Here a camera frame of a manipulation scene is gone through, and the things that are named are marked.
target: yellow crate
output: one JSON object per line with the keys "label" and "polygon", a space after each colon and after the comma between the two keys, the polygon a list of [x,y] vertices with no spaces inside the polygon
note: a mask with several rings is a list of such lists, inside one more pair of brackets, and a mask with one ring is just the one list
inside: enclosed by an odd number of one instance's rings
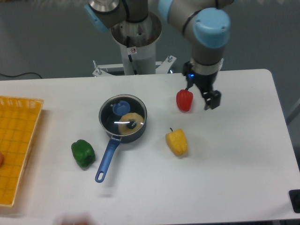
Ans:
{"label": "yellow crate", "polygon": [[0,206],[12,207],[28,149],[37,125],[42,99],[0,96]]}

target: blue handle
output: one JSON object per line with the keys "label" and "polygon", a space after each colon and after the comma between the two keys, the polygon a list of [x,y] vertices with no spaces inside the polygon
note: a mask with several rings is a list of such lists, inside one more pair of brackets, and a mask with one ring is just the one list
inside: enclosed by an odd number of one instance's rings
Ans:
{"label": "blue handle", "polygon": [[[113,137],[109,140],[106,150],[105,150],[105,153],[103,155],[102,161],[98,168],[96,177],[95,177],[96,182],[101,183],[104,181],[109,164],[111,163],[111,160],[113,158],[114,151],[116,150],[116,148],[118,147],[120,142],[121,142],[121,139],[117,139],[117,138],[113,138]],[[101,173],[103,173],[103,175],[102,175],[102,178],[99,180],[99,175]]]}

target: black object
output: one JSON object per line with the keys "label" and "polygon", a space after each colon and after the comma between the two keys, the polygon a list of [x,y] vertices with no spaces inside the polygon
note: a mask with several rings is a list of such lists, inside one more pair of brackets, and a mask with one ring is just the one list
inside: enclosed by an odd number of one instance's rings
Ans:
{"label": "black object", "polygon": [[300,190],[290,190],[289,191],[292,209],[295,213],[300,213]]}
{"label": "black object", "polygon": [[189,62],[186,62],[183,66],[182,74],[186,77],[187,88],[191,88],[194,84],[200,90],[202,97],[205,101],[204,109],[215,109],[220,106],[221,103],[221,92],[218,90],[213,90],[212,84],[216,80],[217,73],[215,72],[210,75],[201,75],[196,73],[192,69],[193,65]]}
{"label": "black object", "polygon": [[129,129],[133,129],[136,127],[136,121],[134,120],[129,120],[129,123],[126,125]]}

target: black cable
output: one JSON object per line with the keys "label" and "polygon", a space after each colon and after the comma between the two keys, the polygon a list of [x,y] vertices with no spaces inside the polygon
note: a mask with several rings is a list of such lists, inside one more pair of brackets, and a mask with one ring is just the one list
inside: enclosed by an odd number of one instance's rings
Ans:
{"label": "black cable", "polygon": [[37,74],[34,72],[27,72],[27,73],[23,73],[23,74],[19,74],[19,75],[14,75],[14,76],[9,76],[9,75],[5,75],[5,74],[0,74],[0,75],[5,76],[5,77],[18,77],[18,76],[23,76],[23,75],[27,75],[27,74],[35,74],[35,75],[39,76],[39,78],[42,79],[42,76],[40,74]]}

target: metal bracket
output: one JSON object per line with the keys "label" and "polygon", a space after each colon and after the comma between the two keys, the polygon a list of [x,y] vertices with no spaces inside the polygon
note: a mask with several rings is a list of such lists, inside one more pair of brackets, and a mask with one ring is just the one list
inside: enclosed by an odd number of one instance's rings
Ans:
{"label": "metal bracket", "polygon": [[171,66],[173,65],[173,63],[177,60],[177,58],[175,56],[169,55],[165,61],[156,68],[155,73],[156,74],[167,74],[171,68]]}

